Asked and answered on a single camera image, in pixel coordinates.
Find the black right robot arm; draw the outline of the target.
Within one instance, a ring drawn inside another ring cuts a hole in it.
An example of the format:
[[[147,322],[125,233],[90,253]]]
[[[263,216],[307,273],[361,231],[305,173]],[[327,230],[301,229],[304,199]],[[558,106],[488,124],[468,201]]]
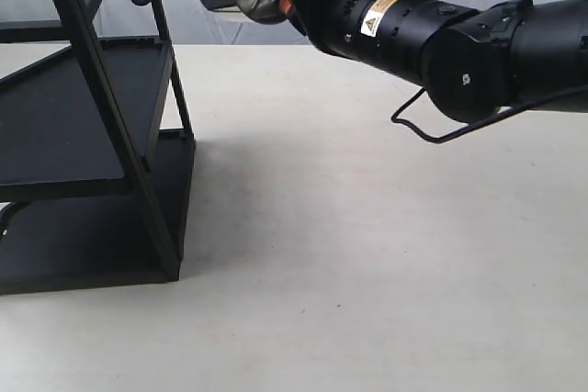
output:
[[[421,86],[448,118],[473,123],[502,107],[587,109],[587,0],[284,0],[317,49]]]

